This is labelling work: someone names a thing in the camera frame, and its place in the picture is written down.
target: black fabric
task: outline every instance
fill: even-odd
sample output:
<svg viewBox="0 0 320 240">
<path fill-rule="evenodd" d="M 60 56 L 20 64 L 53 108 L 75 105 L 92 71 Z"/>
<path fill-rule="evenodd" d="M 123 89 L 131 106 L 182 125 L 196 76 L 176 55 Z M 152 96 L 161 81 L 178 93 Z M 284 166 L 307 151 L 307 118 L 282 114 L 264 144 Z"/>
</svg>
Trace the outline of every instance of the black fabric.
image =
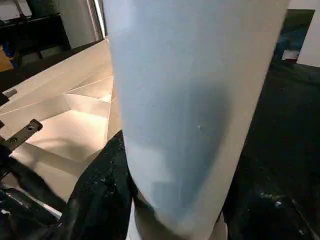
<svg viewBox="0 0 320 240">
<path fill-rule="evenodd" d="M 231 240 L 318 239 L 320 68 L 273 62 L 223 212 Z"/>
</svg>

